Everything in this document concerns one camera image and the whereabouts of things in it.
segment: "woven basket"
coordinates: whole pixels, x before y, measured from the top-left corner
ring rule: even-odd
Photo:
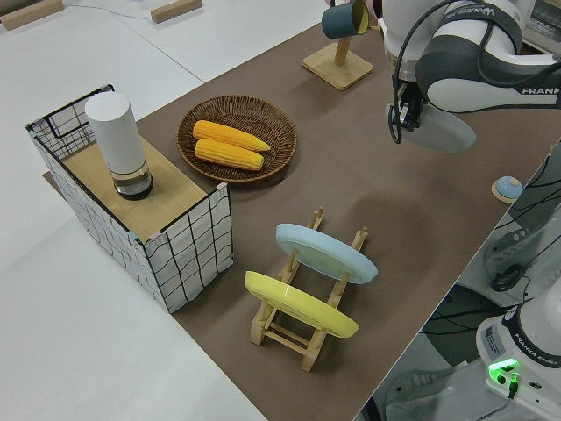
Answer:
[[[257,136],[271,150],[263,154],[263,168],[249,171],[199,160],[195,156],[193,126],[198,120],[228,125]],[[279,173],[296,150],[296,129],[284,112],[274,105],[251,96],[228,95],[198,104],[181,121],[177,147],[183,159],[198,172],[222,182],[259,182]]]

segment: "blue plate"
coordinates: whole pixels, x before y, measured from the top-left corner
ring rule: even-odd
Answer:
[[[308,268],[330,278],[341,280],[350,274],[349,283],[369,283],[378,269],[361,252],[311,228],[280,224],[277,243],[286,253],[296,251],[296,259]]]

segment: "yellow corn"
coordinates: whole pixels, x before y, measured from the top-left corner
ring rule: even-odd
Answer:
[[[193,137],[195,139],[216,139],[250,151],[265,152],[271,150],[267,143],[252,134],[207,120],[199,120],[195,123]]]
[[[263,156],[258,153],[215,139],[199,139],[195,145],[195,156],[203,161],[251,171],[259,171],[263,167]]]

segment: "brown table mat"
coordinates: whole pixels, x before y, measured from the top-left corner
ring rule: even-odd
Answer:
[[[140,133],[206,190],[216,183],[175,147],[192,107],[213,96],[256,96],[295,123],[299,144],[285,177],[231,188],[234,266],[174,314],[271,420],[351,420],[507,210],[491,194],[493,181],[514,175],[526,182],[561,133],[558,111],[487,111],[464,116],[478,136],[465,153],[397,146],[387,130],[391,82],[380,35],[352,39],[351,51],[374,71],[346,91],[301,65],[330,42],[315,26],[138,122]],[[246,292],[244,273],[275,276],[286,259],[276,225],[305,225],[319,205],[326,209],[322,231],[337,239],[350,242],[358,228],[370,229],[363,252],[380,274],[347,287],[339,309],[361,327],[350,339],[328,337],[306,373],[300,354],[272,340],[250,342],[259,301]],[[294,285],[326,298],[332,282],[301,268]]]

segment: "green light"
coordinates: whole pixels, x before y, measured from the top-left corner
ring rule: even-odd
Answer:
[[[515,360],[514,358],[509,358],[508,360],[499,361],[490,364],[489,371],[502,370],[504,367],[511,367],[511,366],[515,366],[516,364],[518,364],[518,360]]]
[[[515,366],[518,364],[518,360],[514,359],[514,358],[509,358],[507,360],[503,360],[503,361],[499,361],[499,362],[495,362],[493,364],[489,365],[489,376],[493,379],[494,382],[498,382],[498,377],[501,374],[503,369],[506,369],[505,371],[508,371],[508,368],[512,366]],[[513,382],[517,382],[517,374],[513,373]]]

